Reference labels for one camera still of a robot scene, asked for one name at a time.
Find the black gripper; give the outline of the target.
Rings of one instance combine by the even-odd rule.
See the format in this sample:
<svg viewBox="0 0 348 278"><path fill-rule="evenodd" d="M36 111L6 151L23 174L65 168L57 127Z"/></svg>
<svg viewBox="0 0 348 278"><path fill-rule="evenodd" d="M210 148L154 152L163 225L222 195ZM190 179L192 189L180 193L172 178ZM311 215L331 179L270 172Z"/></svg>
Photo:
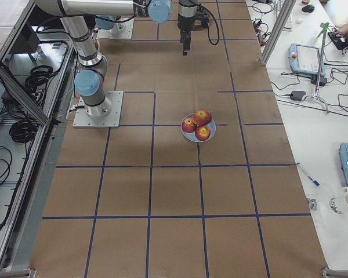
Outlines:
<svg viewBox="0 0 348 278"><path fill-rule="evenodd" d="M194 27L198 1L179 0L177 26L181 30L182 55L190 50L191 30Z"/></svg>

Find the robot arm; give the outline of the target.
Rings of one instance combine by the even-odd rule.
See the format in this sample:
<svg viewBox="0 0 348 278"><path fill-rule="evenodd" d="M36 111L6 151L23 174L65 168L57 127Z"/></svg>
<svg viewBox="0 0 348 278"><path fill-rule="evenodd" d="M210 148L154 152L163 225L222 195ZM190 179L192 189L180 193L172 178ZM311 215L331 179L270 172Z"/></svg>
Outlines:
<svg viewBox="0 0 348 278"><path fill-rule="evenodd" d="M111 15L97 15L95 22L101 30L108 31L111 34L121 33L125 27L125 23L116 23L116 21L121 21L121 16L111 16Z"/></svg>
<svg viewBox="0 0 348 278"><path fill-rule="evenodd" d="M36 1L44 12L59 16L78 53L82 69L75 76L74 85L84 101L86 114L96 119L112 111L112 102L103 91L107 60L98 51L85 16L96 16L96 21L107 21L107 28L119 24L119 16L149 17L165 23L172 13L172 1Z"/></svg>

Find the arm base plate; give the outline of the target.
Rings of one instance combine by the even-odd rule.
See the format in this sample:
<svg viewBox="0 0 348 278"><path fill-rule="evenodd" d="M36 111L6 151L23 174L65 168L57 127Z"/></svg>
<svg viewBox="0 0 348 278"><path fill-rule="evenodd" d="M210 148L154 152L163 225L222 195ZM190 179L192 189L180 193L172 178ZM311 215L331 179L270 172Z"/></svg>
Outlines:
<svg viewBox="0 0 348 278"><path fill-rule="evenodd" d="M113 27L109 30L99 28L97 33L97 39L115 39L115 40L127 40L132 38L134 19L127 21L126 23L114 23Z"/></svg>
<svg viewBox="0 0 348 278"><path fill-rule="evenodd" d="M98 106L91 107L79 99L74 121L74 128L118 128L121 118L123 103L123 91L107 91L104 102Z"/></svg>

